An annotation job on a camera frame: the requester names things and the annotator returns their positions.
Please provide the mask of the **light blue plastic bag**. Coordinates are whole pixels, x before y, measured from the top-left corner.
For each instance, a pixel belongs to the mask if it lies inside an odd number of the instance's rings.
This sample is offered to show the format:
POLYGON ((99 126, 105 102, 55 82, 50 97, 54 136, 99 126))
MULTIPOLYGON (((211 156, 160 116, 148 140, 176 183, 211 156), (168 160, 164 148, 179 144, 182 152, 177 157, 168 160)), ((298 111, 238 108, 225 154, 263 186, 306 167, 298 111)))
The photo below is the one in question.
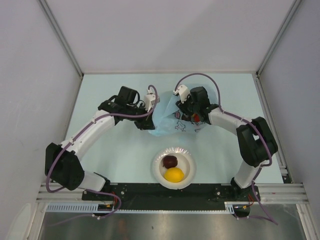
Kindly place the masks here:
POLYGON ((196 113, 201 122, 190 122, 180 119, 180 111, 176 102, 180 101, 179 96, 175 96, 173 91, 166 91, 160 95, 160 102, 157 104, 152 120, 155 130, 149 133, 154 136, 165 136, 176 133, 195 134, 209 124, 207 110, 210 106, 218 103, 216 91, 208 85, 187 84, 190 94, 187 102, 196 113))

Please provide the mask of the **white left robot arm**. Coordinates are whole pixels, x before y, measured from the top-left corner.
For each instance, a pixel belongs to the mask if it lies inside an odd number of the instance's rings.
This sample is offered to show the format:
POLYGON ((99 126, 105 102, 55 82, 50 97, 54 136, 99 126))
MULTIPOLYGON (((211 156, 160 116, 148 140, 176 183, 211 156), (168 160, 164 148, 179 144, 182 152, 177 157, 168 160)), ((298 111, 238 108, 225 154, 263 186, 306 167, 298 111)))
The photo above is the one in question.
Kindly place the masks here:
POLYGON ((131 121, 139 130, 153 130, 152 114, 159 102, 153 85, 147 87, 147 94, 141 98, 138 91, 122 86, 117 95, 103 101, 93 117, 77 133, 59 144, 50 143, 45 150, 46 190, 50 181, 60 185, 60 190, 83 189, 93 192, 100 200, 110 196, 111 188, 107 178, 84 170, 81 160, 92 145, 108 130, 123 120, 131 121))

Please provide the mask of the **yellow fake lemon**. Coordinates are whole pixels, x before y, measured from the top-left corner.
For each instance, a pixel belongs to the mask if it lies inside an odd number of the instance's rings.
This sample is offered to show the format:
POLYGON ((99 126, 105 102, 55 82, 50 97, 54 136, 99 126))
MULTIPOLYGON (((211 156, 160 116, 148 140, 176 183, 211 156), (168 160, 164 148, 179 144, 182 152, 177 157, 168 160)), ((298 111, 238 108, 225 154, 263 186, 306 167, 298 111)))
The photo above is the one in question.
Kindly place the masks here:
POLYGON ((179 183, 184 177, 184 172, 178 167, 169 168, 164 174, 164 178, 171 183, 179 183))

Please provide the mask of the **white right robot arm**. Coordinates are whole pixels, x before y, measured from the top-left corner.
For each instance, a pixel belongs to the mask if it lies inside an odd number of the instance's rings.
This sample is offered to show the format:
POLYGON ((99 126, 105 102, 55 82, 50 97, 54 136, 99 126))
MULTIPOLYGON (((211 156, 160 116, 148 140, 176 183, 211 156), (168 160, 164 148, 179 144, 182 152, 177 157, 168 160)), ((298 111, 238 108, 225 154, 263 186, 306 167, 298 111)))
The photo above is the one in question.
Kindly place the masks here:
POLYGON ((267 121, 263 117, 245 118, 223 110, 220 92, 217 93, 218 103, 212 104, 203 86, 189 89, 181 84, 173 94, 179 97, 176 106, 184 114, 197 115, 201 122, 220 127, 237 137, 243 161, 231 179, 230 194, 235 200, 242 201, 262 168, 271 166, 272 156, 278 152, 278 144, 267 121))

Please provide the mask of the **dark red fake plum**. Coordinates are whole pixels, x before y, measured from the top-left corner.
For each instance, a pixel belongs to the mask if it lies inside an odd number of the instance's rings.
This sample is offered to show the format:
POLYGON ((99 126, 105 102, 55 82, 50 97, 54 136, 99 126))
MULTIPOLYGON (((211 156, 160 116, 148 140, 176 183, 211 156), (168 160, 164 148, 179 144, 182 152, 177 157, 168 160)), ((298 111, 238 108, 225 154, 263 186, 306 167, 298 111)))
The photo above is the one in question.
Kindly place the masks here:
POLYGON ((178 159, 174 155, 166 155, 162 159, 162 165, 166 169, 175 168, 178 165, 178 159))

